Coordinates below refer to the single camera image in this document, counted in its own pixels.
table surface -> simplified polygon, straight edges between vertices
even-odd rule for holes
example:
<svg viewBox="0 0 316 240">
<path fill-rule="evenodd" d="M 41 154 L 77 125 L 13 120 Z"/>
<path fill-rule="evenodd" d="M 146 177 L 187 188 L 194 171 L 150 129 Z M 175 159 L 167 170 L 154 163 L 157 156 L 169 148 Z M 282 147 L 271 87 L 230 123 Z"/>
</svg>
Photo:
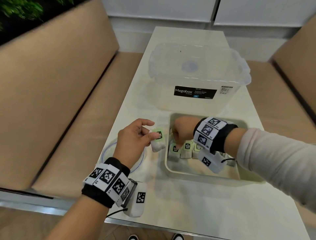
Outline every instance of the table surface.
<svg viewBox="0 0 316 240">
<path fill-rule="evenodd" d="M 120 129 L 137 118 L 168 125 L 171 112 L 150 104 L 147 86 L 151 51 L 159 43 L 229 47 L 221 31 L 156 27 L 116 117 L 107 146 Z M 208 115 L 201 109 L 201 115 Z M 246 87 L 241 87 L 218 117 L 240 119 L 263 129 Z M 112 218 L 224 239 L 309 239 L 294 201 L 268 183 L 232 187 L 169 178 L 162 170 L 164 152 L 148 154 L 130 177 L 147 183 L 140 218 Z"/>
</svg>

beige sleeve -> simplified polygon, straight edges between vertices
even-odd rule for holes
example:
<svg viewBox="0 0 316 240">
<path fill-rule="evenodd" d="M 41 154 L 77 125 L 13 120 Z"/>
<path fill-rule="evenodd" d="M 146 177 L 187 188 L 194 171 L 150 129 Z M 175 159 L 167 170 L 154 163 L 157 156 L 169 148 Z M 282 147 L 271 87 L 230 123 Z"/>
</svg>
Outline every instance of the beige sleeve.
<svg viewBox="0 0 316 240">
<path fill-rule="evenodd" d="M 316 146 L 249 129 L 237 162 L 316 213 Z"/>
</svg>

shoe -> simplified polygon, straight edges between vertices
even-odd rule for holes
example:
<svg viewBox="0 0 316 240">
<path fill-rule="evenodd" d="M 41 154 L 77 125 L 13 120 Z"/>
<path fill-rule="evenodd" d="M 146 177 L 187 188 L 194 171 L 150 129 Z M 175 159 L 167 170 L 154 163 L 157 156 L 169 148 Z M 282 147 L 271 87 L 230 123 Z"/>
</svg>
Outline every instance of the shoe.
<svg viewBox="0 0 316 240">
<path fill-rule="evenodd" d="M 130 235 L 130 237 L 128 238 L 128 240 L 138 240 L 137 235 Z"/>
<path fill-rule="evenodd" d="M 184 240 L 184 237 L 180 233 L 176 233 L 173 237 L 172 240 Z"/>
</svg>

black cable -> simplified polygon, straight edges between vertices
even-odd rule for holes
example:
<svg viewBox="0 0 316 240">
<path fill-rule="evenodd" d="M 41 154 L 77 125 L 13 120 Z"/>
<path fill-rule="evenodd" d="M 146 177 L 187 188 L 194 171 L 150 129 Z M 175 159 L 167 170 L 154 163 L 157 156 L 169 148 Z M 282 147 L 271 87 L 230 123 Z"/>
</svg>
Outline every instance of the black cable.
<svg viewBox="0 0 316 240">
<path fill-rule="evenodd" d="M 116 213 L 118 213 L 118 212 L 127 211 L 127 209 L 128 209 L 128 208 L 123 208 L 123 209 L 121 209 L 121 210 L 118 210 L 118 211 L 116 211 L 116 212 L 113 212 L 113 213 L 107 215 L 106 217 L 108 218 L 109 216 L 112 216 L 113 214 L 116 214 Z"/>
<path fill-rule="evenodd" d="M 234 158 L 224 159 L 224 160 L 221 161 L 221 163 L 223 163 L 223 162 L 225 162 L 225 161 L 227 161 L 227 160 L 235 160 L 235 159 L 234 159 Z"/>
</svg>

hand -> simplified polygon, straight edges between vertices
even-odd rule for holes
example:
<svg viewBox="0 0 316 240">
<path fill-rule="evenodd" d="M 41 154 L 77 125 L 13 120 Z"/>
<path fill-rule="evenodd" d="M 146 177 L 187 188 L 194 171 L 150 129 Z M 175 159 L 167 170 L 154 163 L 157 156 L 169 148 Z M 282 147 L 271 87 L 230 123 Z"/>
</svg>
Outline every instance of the hand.
<svg viewBox="0 0 316 240">
<path fill-rule="evenodd" d="M 148 147 L 152 140 L 160 137 L 159 133 L 149 133 L 149 130 L 143 127 L 143 125 L 154 124 L 153 121 L 139 118 L 120 130 L 113 157 L 131 169 L 142 155 L 144 148 Z"/>
<path fill-rule="evenodd" d="M 200 120 L 197 117 L 189 116 L 183 116 L 175 120 L 172 133 L 177 143 L 177 149 L 180 149 L 186 140 L 193 139 L 194 128 Z"/>
</svg>

